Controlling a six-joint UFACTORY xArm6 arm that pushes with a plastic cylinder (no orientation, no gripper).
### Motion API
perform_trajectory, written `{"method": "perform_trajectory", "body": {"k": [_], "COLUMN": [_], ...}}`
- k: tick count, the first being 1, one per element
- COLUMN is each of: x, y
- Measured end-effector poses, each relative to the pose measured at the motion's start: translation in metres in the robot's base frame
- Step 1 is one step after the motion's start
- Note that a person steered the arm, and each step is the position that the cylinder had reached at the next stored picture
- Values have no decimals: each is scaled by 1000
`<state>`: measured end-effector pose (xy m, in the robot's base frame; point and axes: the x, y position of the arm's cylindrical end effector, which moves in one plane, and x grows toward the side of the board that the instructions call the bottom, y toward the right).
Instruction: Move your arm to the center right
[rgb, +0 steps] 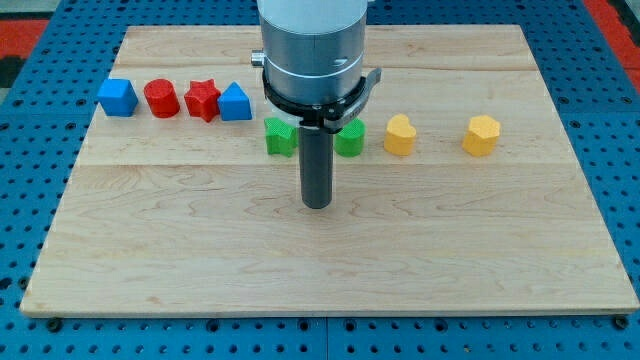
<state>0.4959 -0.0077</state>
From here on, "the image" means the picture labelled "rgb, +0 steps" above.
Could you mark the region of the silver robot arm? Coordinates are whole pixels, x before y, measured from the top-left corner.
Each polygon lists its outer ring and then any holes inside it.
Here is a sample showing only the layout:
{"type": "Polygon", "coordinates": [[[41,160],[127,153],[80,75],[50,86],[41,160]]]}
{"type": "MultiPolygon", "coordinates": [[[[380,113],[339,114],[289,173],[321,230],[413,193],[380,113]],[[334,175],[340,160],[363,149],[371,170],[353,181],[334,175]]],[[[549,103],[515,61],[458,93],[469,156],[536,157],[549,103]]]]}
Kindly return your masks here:
{"type": "Polygon", "coordinates": [[[258,0],[269,87],[298,104],[328,104],[362,73],[368,0],[258,0]]]}

